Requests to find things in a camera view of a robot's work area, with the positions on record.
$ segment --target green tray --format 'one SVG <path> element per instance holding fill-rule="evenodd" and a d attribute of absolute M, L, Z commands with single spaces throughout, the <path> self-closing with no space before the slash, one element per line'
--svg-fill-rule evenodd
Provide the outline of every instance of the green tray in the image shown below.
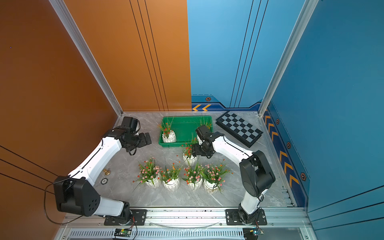
<path fill-rule="evenodd" d="M 195 138 L 196 129 L 200 127 L 201 122 L 208 122 L 212 124 L 211 116 L 191 116 L 191 117 L 165 117 L 163 118 L 163 124 L 166 122 L 171 123 L 171 130 L 176 134 L 177 142 L 163 142 L 162 132 L 160 132 L 159 144 L 163 147 L 180 147 L 186 142 L 191 142 L 192 138 Z"/>

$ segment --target marble floor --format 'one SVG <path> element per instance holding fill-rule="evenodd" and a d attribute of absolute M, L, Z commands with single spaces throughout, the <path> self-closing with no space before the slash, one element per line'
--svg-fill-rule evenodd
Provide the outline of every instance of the marble floor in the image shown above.
<path fill-rule="evenodd" d="M 162 147 L 159 145 L 160 130 L 157 125 L 161 122 L 163 117 L 166 116 L 199 116 L 199 115 L 212 116 L 214 131 L 224 133 L 226 137 L 248 149 L 240 141 L 235 139 L 229 133 L 224 131 L 221 127 L 217 126 L 215 120 L 222 113 L 181 113 L 181 112 L 161 112 L 161 113 L 124 113 L 123 116 L 131 116 L 139 119 L 141 123 L 140 132 L 149 132 L 152 139 L 152 144 L 138 148 L 137 153 L 134 156 L 130 156 L 125 149 L 121 149 L 116 153 L 107 164 L 106 168 L 111 171 L 108 176 L 105 176 L 103 172 L 98 176 L 94 188 L 102 197 L 107 197 L 116 200 L 123 200 L 130 203 L 132 207 L 152 207 L 152 206 L 199 206 L 199 207 L 237 207 L 244 197 L 245 189 L 241 183 L 240 169 L 234 162 L 229 159 L 226 160 L 228 169 L 233 174 L 227 174 L 225 176 L 226 182 L 222 186 L 222 192 L 215 192 L 210 194 L 203 188 L 196 191 L 191 191 L 186 182 L 181 181 L 181 185 L 175 192 L 169 192 L 164 186 L 160 186 L 157 189 L 151 189 L 145 184 L 137 186 L 137 183 L 133 183 L 133 180 L 137 179 L 139 173 L 138 161 L 143 162 L 148 160 L 149 157 L 156 158 L 157 165 L 170 166 L 172 163 L 178 163 L 182 160 L 182 150 L 179 147 Z M 262 130 L 260 122 L 257 119 L 255 113 L 250 112 L 236 112 L 243 119 Z M 120 118 L 116 125 L 118 126 L 122 121 Z M 270 154 L 268 144 L 266 144 L 266 137 L 268 134 L 263 134 L 261 138 L 257 140 L 251 148 L 251 151 L 261 150 L 267 156 L 267 159 L 272 167 L 272 171 L 276 176 L 276 181 L 272 187 L 268 190 L 264 201 L 261 202 L 262 207 L 285 207 L 291 206 L 290 199 L 288 198 L 286 179 L 282 178 L 279 174 L 281 167 L 273 161 L 271 158 L 274 156 Z M 200 157 L 199 162 L 203 165 L 208 163 L 217 163 L 225 159 L 225 156 L 215 153 L 211 159 L 206 157 Z M 108 182 L 102 185 L 100 181 L 102 178 L 107 177 Z"/>

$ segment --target metal bracket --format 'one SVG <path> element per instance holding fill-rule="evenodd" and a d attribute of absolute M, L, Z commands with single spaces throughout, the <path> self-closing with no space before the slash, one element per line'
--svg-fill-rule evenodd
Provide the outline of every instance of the metal bracket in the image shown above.
<path fill-rule="evenodd" d="M 225 214 L 227 217 L 227 225 L 245 225 L 240 221 L 240 216 L 238 213 L 238 209 L 226 209 Z M 259 226 L 265 226 L 267 225 L 266 217 L 265 217 L 265 212 L 263 209 L 259 208 L 256 210 L 257 217 L 254 222 L 252 222 L 249 225 L 259 225 Z"/>
<path fill-rule="evenodd" d="M 144 226 L 145 219 L 147 217 L 147 210 L 146 209 L 131 209 L 132 215 L 135 218 L 135 224 L 136 226 Z M 122 220 L 115 219 L 114 217 L 106 217 L 104 221 L 105 226 L 130 226 L 133 224 L 132 221 L 129 221 L 127 223 L 121 224 Z"/>

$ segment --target black line stripe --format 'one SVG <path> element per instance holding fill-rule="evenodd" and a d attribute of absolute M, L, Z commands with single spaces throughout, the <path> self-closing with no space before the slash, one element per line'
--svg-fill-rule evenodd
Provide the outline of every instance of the black line stripe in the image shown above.
<path fill-rule="evenodd" d="M 238 75 L 238 73 L 239 73 L 239 67 L 240 67 L 241 55 L 243 54 L 243 48 L 244 48 L 244 43 L 245 43 L 245 37 L 247 36 L 247 30 L 248 30 L 248 25 L 249 25 L 249 19 L 251 18 L 251 12 L 252 12 L 253 1 L 254 1 L 254 0 L 252 0 L 251 10 L 249 11 L 249 17 L 248 17 L 247 28 L 245 29 L 245 35 L 244 35 L 244 40 L 243 40 L 243 46 L 242 46 L 242 48 L 241 48 L 239 64 L 238 64 L 238 66 L 237 66 L 237 72 L 236 72 L 236 77 L 235 77 L 235 83 L 234 83 L 234 85 L 233 85 L 232 97 L 231 97 L 231 102 L 230 102 L 230 104 L 229 104 L 229 107 L 231 107 L 231 105 L 232 105 L 233 93 L 235 92 L 236 79 L 237 79 L 237 75 Z"/>
<path fill-rule="evenodd" d="M 22 156 L 20 156 L 19 154 L 17 154 L 17 153 L 15 153 L 15 152 L 12 152 L 11 150 L 9 150 L 8 148 L 5 148 L 5 147 L 3 147 L 3 146 L 1 146 L 0 145 L 0 147 L 2 147 L 2 148 L 4 148 L 5 150 L 7 150 L 7 151 L 9 151 L 9 152 L 11 152 L 11 153 L 13 153 L 13 154 L 15 154 L 16 156 L 18 156 L 18 157 L 21 157 L 22 159 L 24 159 L 24 160 L 26 160 L 26 161 L 28 161 L 28 162 L 30 162 L 30 163 L 32 163 L 32 164 L 34 164 L 34 165 L 36 165 L 36 166 L 38 166 L 39 168 L 42 168 L 42 169 L 44 169 L 44 170 L 46 170 L 47 172 L 50 172 L 50 173 L 52 173 L 53 175 L 55 175 L 55 176 L 59 176 L 59 175 L 57 175 L 57 174 L 54 174 L 53 172 L 51 172 L 51 171 L 49 171 L 49 170 L 47 170 L 47 169 L 45 169 L 45 168 L 43 168 L 42 166 L 39 166 L 39 165 L 37 165 L 36 163 L 34 163 L 34 162 L 32 162 L 32 161 L 29 161 L 28 159 L 26 159 L 25 157 L 22 157 Z"/>
<path fill-rule="evenodd" d="M 164 91 L 164 97 L 165 97 L 165 99 L 166 99 L 167 110 L 169 111 L 169 108 L 168 108 L 168 101 L 167 101 L 167 95 L 166 95 L 166 90 L 165 90 L 165 88 L 164 88 L 163 77 L 162 77 L 162 75 L 161 75 L 161 69 L 160 69 L 159 57 L 157 56 L 156 45 L 155 45 L 155 39 L 154 39 L 154 37 L 153 37 L 151 21 L 149 20 L 149 14 L 148 14 L 148 8 L 147 8 L 147 2 L 146 2 L 146 0 L 144 0 L 144 3 L 145 3 L 145 8 L 146 8 L 146 10 L 147 10 L 147 16 L 148 16 L 148 21 L 149 21 L 149 27 L 150 27 L 150 29 L 151 29 L 152 40 L 153 40 L 153 46 L 155 47 L 155 54 L 156 54 L 156 59 L 157 59 L 157 65 L 159 66 L 160 79 L 161 79 L 161 84 L 163 85 L 163 91 Z"/>
<path fill-rule="evenodd" d="M 351 225 L 351 224 L 362 223 L 362 222 L 369 222 L 369 221 L 374 221 L 374 220 L 379 220 L 379 219 L 384 219 L 384 217 L 378 217 L 378 218 L 373 218 L 373 219 L 358 221 L 358 222 L 351 222 L 351 223 L 341 224 L 341 225 L 332 226 L 332 227 L 324 227 L 324 228 L 319 228 L 319 229 L 314 229 L 314 230 L 317 231 L 317 230 L 323 230 L 323 229 L 328 229 L 328 228 L 333 228 L 333 227 L 341 227 L 341 226 L 345 226 L 345 225 Z"/>
<path fill-rule="evenodd" d="M 373 191 L 373 190 L 376 190 L 376 189 L 379 189 L 379 188 L 382 188 L 382 187 L 384 187 L 384 185 L 382 185 L 382 186 L 380 186 L 380 187 L 375 187 L 374 189 L 371 189 L 371 190 L 368 190 L 368 191 L 365 191 L 365 192 L 362 192 L 362 193 L 359 193 L 359 194 L 356 194 L 356 195 L 353 195 L 352 197 L 347 197 L 346 199 L 343 199 L 343 200 L 340 200 L 340 201 L 337 201 L 337 202 L 334 202 L 334 203 L 325 205 L 325 206 L 323 206 L 323 207 L 328 207 L 328 206 L 330 206 L 330 205 L 333 205 L 333 204 L 342 202 L 342 201 L 347 200 L 347 199 L 351 199 L 351 198 L 353 198 L 353 197 L 357 197 L 357 196 L 359 196 L 359 195 L 365 194 L 365 193 L 367 193 L 367 192 L 371 192 L 371 191 Z M 315 210 L 311 210 L 311 211 L 309 211 L 308 213 L 313 212 L 313 211 L 316 211 L 316 210 L 319 210 L 319 209 L 322 209 L 323 207 L 319 207 L 319 208 L 317 208 L 317 209 L 315 209 Z"/>
<path fill-rule="evenodd" d="M 31 172 L 29 172 L 29 171 L 27 171 L 27 170 L 25 170 L 25 169 L 22 169 L 21 167 L 18 167 L 18 166 L 16 166 L 16 165 L 13 165 L 12 163 L 7 162 L 7 161 L 5 161 L 5 160 L 3 160 L 3 159 L 1 159 L 1 158 L 0 158 L 0 160 L 3 161 L 3 162 L 8 163 L 9 165 L 12 165 L 12 166 L 14 166 L 14 167 L 17 167 L 18 169 L 21 169 L 21 170 L 23 170 L 23 171 L 25 171 L 25 172 L 27 172 L 27 173 L 30 173 L 30 174 L 32 174 L 32 175 L 34 175 L 34 176 L 36 176 L 36 177 L 39 177 L 39 178 L 41 178 L 41 179 L 43 179 L 43 180 L 46 180 L 45 178 L 42 178 L 42 177 L 40 177 L 40 176 L 37 176 L 36 174 L 33 174 L 33 173 L 31 173 Z"/>
<path fill-rule="evenodd" d="M 23 182 L 23 181 L 21 181 L 21 180 L 18 180 L 18 179 L 16 179 L 16 178 L 10 177 L 10 176 L 8 176 L 8 175 L 5 175 L 5 174 L 3 174 L 3 173 L 0 173 L 0 174 L 1 174 L 1 175 L 3 175 L 3 176 L 9 177 L 9 178 L 11 178 L 11 179 L 13 179 L 13 180 L 16 180 L 16 181 L 19 181 L 19 182 L 25 183 L 26 185 L 29 185 L 29 186 L 32 186 L 32 187 L 35 187 L 35 188 L 38 188 L 38 189 L 40 189 L 40 190 L 43 190 L 43 191 L 44 191 L 44 189 L 42 189 L 42 188 L 36 187 L 36 186 L 34 186 L 34 185 L 31 185 L 31 184 L 29 184 L 29 183 Z"/>
<path fill-rule="evenodd" d="M 240 96 L 239 104 L 237 105 L 237 107 L 240 106 L 240 101 L 241 101 L 241 98 L 243 97 L 243 92 L 244 92 L 245 84 L 246 84 L 246 82 L 247 82 L 249 69 L 250 69 L 250 67 L 251 67 L 251 63 L 252 63 L 252 59 L 253 59 L 253 54 L 255 53 L 257 40 L 259 39 L 259 34 L 260 34 L 260 30 L 261 30 L 261 28 L 262 28 L 262 24 L 263 24 L 263 20 L 264 20 L 264 16 L 265 16 L 266 7 L 268 6 L 268 2 L 269 2 L 269 0 L 267 0 L 266 5 L 265 5 L 265 10 L 264 10 L 263 18 L 262 18 L 262 23 L 260 24 L 259 33 L 257 34 L 255 47 L 253 48 L 253 53 L 252 53 L 251 61 L 250 61 L 250 63 L 249 63 L 249 67 L 248 67 L 248 71 L 247 71 L 247 76 L 245 77 L 243 90 L 242 90 L 242 92 L 241 92 L 241 96 Z"/>
<path fill-rule="evenodd" d="M 160 92 L 159 81 L 157 80 L 157 74 L 156 74 L 155 64 L 153 63 L 153 57 L 152 57 L 152 53 L 151 53 L 151 48 L 150 48 L 150 46 L 149 46 L 149 41 L 148 41 L 147 31 L 145 30 L 145 25 L 144 25 L 143 15 L 141 14 L 141 9 L 140 9 L 139 0 L 137 0 L 137 5 L 139 6 L 139 11 L 140 11 L 140 16 L 141 16 L 141 21 L 142 21 L 142 23 L 143 23 L 143 28 L 144 28 L 145 37 L 147 38 L 147 44 L 148 44 L 149 55 L 151 56 L 152 66 L 153 66 L 153 71 L 155 72 L 155 78 L 156 78 L 156 82 L 157 82 L 157 88 L 159 89 L 159 94 L 160 94 L 161 104 L 163 105 L 163 109 L 165 109 L 165 107 L 164 107 L 164 103 L 163 103 L 163 98 L 162 98 L 162 96 L 161 96 L 161 92 Z"/>
<path fill-rule="evenodd" d="M 236 106 L 237 96 L 239 95 L 239 90 L 240 90 L 240 86 L 241 86 L 241 80 L 242 80 L 242 78 L 243 78 L 244 69 L 245 69 L 245 64 L 247 63 L 247 58 L 248 58 L 249 48 L 251 47 L 251 42 L 252 42 L 253 32 L 254 32 L 254 30 L 255 30 L 256 21 L 257 21 L 257 16 L 259 15 L 259 10 L 260 10 L 260 5 L 261 5 L 261 3 L 262 3 L 262 0 L 260 0 L 259 8 L 257 9 L 257 14 L 256 14 L 256 19 L 255 19 L 255 24 L 253 25 L 253 30 L 252 30 L 252 34 L 251 34 L 251 40 L 249 41 L 248 51 L 247 51 L 247 55 L 246 55 L 246 57 L 245 57 L 245 61 L 244 61 L 243 72 L 241 73 L 240 83 L 239 83 L 239 88 L 238 88 L 238 90 L 237 90 L 237 94 L 236 94 L 236 99 L 235 99 L 234 107 Z"/>
<path fill-rule="evenodd" d="M 331 216 L 328 216 L 328 217 L 334 217 L 334 216 L 337 216 L 337 215 L 340 215 L 340 214 L 345 214 L 345 213 L 347 213 L 347 212 L 353 212 L 353 211 L 356 211 L 356 210 L 360 210 L 360 209 L 364 209 L 364 208 L 367 208 L 367 207 L 376 206 L 376 205 L 383 204 L 383 203 L 384 203 L 384 202 L 379 202 L 379 203 L 372 204 L 372 205 L 369 205 L 369 206 L 360 207 L 360 208 L 353 209 L 353 210 L 349 210 L 349 211 L 346 211 L 346 212 L 341 212 L 341 213 L 339 213 L 339 214 L 334 214 L 334 215 L 331 215 Z M 328 218 L 328 217 L 322 217 L 322 218 L 313 220 L 313 221 L 311 221 L 311 222 L 314 222 L 314 221 L 317 221 L 317 220 L 321 220 L 321 219 L 325 219 L 325 218 Z"/>
<path fill-rule="evenodd" d="M 153 91 L 155 92 L 155 97 L 156 97 L 156 101 L 157 101 L 157 106 L 159 107 L 159 111 L 160 111 L 160 105 L 159 105 L 159 101 L 157 100 L 157 95 L 156 95 L 155 85 L 153 85 L 153 80 L 152 80 L 151 71 L 149 70 L 149 65 L 148 65 L 147 57 L 146 57 L 146 55 L 145 55 L 143 42 L 141 41 L 141 36 L 140 36 L 140 32 L 139 32 L 139 27 L 137 26 L 136 17 L 135 17 L 135 13 L 133 12 L 133 7 L 132 7 L 131 0 L 129 0 L 129 4 L 131 5 L 133 18 L 135 19 L 135 23 L 136 23 L 137 33 L 139 34 L 139 38 L 140 38 L 140 42 L 141 42 L 141 47 L 143 48 L 143 53 L 144 53 L 144 57 L 145 57 L 145 62 L 147 63 L 147 68 L 148 68 L 148 72 L 149 72 L 149 77 L 151 78 Z"/>

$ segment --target chessboard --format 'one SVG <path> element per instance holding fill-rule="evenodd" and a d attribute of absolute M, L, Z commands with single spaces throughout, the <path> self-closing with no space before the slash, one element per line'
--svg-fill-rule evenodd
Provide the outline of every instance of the chessboard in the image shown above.
<path fill-rule="evenodd" d="M 229 111 L 218 117 L 216 119 L 216 124 L 247 147 L 251 147 L 263 133 L 252 124 Z"/>

